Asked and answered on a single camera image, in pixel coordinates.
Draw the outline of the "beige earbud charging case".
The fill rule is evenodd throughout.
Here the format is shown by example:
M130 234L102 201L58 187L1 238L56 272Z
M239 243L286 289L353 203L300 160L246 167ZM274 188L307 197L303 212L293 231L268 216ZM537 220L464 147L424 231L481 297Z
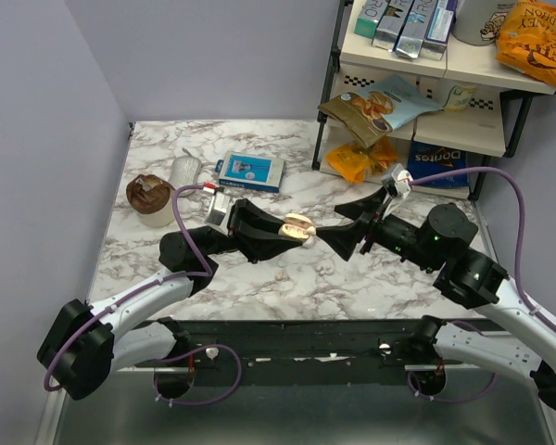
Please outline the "beige earbud charging case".
M279 229L279 234L306 242L310 237L316 236L316 227L310 218L302 214L287 213L284 216L284 223Z

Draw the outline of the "beige earbud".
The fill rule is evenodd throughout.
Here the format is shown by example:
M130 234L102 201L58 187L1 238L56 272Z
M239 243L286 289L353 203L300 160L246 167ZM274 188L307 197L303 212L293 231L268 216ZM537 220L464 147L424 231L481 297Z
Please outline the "beige earbud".
M275 275L276 281L284 281L288 279L288 274L285 271L280 271L277 275Z

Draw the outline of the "white earbud charging case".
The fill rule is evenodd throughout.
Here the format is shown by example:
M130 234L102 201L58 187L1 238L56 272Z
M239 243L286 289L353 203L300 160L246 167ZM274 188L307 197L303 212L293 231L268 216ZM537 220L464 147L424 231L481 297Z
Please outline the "white earbud charging case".
M305 240L302 247L303 248L312 248L314 246L314 244L315 244L315 237L310 236L308 239Z

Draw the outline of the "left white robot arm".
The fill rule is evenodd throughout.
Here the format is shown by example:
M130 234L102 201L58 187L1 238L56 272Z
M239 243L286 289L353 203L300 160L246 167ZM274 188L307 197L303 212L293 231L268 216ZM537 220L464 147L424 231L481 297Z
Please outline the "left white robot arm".
M305 216L277 218L247 199L223 200L222 194L213 197L203 225L181 225L160 239L161 267L145 281L96 303L73 299L60 309L37 352L47 391L64 389L81 400L120 368L147 361L180 364L185 341L162 322L149 324L150 316L205 289L218 269L216 255L237 252L257 263L315 234Z

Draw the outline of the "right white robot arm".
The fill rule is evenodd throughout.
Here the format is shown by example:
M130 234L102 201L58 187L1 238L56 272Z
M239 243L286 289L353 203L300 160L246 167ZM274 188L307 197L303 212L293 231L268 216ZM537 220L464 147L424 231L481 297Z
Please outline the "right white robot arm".
M425 317L425 331L407 343L413 360L427 363L439 356L522 380L556 411L556 316L524 293L515 275L471 247L478 227L456 205L431 208L422 225L415 226L386 214L391 200L380 189L339 205L336 212L350 222L320 227L316 234L345 261L354 250L367 253L377 244L436 273L433 285L445 298L485 316L514 338L505 344Z

